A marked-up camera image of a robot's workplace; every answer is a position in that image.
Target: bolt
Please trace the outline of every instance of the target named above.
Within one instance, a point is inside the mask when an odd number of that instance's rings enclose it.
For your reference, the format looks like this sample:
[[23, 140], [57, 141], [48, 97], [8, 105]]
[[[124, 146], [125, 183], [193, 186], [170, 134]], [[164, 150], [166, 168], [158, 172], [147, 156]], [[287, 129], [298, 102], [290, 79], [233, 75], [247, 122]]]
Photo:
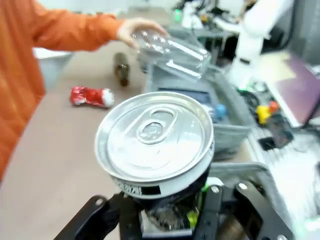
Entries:
[[288, 238], [286, 238], [285, 236], [283, 235], [279, 235], [276, 240], [288, 240]]
[[212, 186], [211, 187], [212, 192], [214, 192], [215, 194], [217, 194], [219, 192], [219, 188], [217, 186]]
[[248, 189], [247, 185], [245, 185], [244, 183], [239, 183], [239, 188], [241, 188], [242, 190]]
[[97, 206], [101, 205], [104, 202], [104, 200], [102, 198], [99, 198], [97, 201], [95, 201], [95, 204]]

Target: can rim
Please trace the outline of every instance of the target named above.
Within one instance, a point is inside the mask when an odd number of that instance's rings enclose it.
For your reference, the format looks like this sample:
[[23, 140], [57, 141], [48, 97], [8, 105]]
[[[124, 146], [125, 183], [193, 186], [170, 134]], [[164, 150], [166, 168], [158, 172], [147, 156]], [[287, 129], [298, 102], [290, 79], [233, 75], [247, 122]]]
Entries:
[[[130, 177], [130, 176], [124, 176], [122, 174], [119, 174], [117, 173], [116, 171], [110, 169], [109, 167], [107, 167], [104, 163], [103, 163], [103, 160], [100, 158], [100, 155], [99, 155], [99, 143], [98, 143], [98, 138], [99, 138], [99, 133], [101, 132], [101, 129], [103, 128], [103, 125], [105, 123], [105, 119], [108, 117], [109, 114], [113, 113], [113, 112], [116, 112], [118, 110], [118, 108], [120, 108], [121, 106], [123, 105], [126, 105], [128, 102], [131, 102], [131, 101], [134, 101], [135, 99], [139, 99], [139, 98], [142, 98], [142, 97], [145, 97], [145, 96], [148, 96], [148, 95], [154, 95], [154, 94], [159, 94], [159, 93], [164, 93], [164, 94], [169, 94], [171, 96], [181, 96], [185, 99], [187, 99], [188, 101], [191, 101], [193, 102], [194, 104], [198, 105], [199, 107], [203, 108], [203, 106], [201, 105], [201, 103], [199, 103], [197, 100], [193, 99], [192, 97], [190, 96], [187, 96], [187, 95], [184, 95], [184, 94], [181, 94], [181, 93], [178, 93], [178, 92], [171, 92], [171, 91], [158, 91], [158, 92], [148, 92], [148, 93], [143, 93], [143, 94], [139, 94], [139, 95], [136, 95], [134, 97], [131, 97], [123, 102], [121, 102], [120, 104], [118, 104], [117, 106], [115, 106], [113, 109], [111, 109], [107, 115], [103, 118], [103, 120], [101, 121], [101, 123], [99, 124], [99, 127], [96, 131], [96, 134], [95, 134], [95, 137], [94, 137], [94, 154], [95, 154], [95, 157], [97, 159], [97, 162], [99, 163], [99, 165], [111, 176], [115, 177], [115, 178], [118, 178], [120, 180], [124, 180], [124, 181], [128, 181], [128, 182], [132, 182], [132, 183], [140, 183], [140, 181], [137, 181], [136, 178], [134, 177]], [[210, 150], [210, 147], [212, 145], [212, 142], [214, 140], [214, 125], [211, 121], [211, 117], [209, 115], [209, 113], [204, 109], [203, 111], [206, 115], [206, 118], [209, 120], [209, 125], [210, 125], [210, 128], [211, 128], [211, 131], [210, 131], [210, 136], [208, 138], [208, 143], [206, 144], [206, 147], [203, 149], [202, 153], [198, 156], [198, 158], [200, 159], [199, 161], [201, 161], [201, 159], [204, 158], [204, 156], [209, 152]], [[152, 183], [152, 182], [159, 182], [159, 181], [163, 181], [163, 180], [167, 180], [167, 179], [171, 179], [171, 178], [175, 178], [179, 175], [182, 175], [184, 174], [185, 172], [188, 172], [190, 171], [191, 169], [194, 168], [194, 166], [196, 166], [199, 161], [194, 161], [193, 164], [190, 164], [190, 166], [186, 167], [184, 172], [181, 173], [181, 174], [178, 174], [176, 176], [162, 176], [162, 177], [157, 177], [157, 178], [153, 178], [153, 179], [143, 179], [143, 183]]]

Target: brown table surface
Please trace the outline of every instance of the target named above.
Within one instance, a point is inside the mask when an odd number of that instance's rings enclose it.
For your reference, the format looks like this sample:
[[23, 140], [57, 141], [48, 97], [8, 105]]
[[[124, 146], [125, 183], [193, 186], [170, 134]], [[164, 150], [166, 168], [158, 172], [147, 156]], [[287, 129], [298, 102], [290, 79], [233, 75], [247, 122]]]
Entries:
[[[131, 84], [125, 88], [113, 75], [112, 59], [119, 51], [128, 54], [131, 65]], [[38, 106], [7, 169], [0, 189], [1, 240], [52, 240], [90, 197], [110, 198], [118, 191], [93, 149], [108, 110], [72, 107], [69, 94], [73, 86], [110, 88], [117, 105], [140, 94], [145, 79], [134, 52], [120, 42], [75, 54]], [[249, 159], [243, 146], [230, 161]], [[119, 239], [118, 229], [106, 239]]]

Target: orange shirt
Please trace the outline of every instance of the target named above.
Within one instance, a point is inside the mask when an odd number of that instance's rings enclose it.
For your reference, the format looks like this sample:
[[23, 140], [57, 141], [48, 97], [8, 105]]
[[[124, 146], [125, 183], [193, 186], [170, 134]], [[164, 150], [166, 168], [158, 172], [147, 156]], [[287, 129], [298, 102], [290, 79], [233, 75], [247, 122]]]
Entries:
[[122, 21], [47, 10], [35, 0], [0, 0], [0, 180], [45, 94], [33, 47], [93, 51], [116, 39]]

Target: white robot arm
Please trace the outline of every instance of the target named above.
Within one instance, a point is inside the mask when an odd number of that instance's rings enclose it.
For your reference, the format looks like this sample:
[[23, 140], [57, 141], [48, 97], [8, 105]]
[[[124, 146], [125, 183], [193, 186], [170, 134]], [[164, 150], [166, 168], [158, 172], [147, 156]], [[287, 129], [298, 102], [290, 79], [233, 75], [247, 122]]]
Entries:
[[245, 88], [255, 75], [264, 38], [279, 18], [293, 5], [294, 0], [258, 0], [244, 15], [235, 51], [228, 73], [229, 80], [238, 88]]

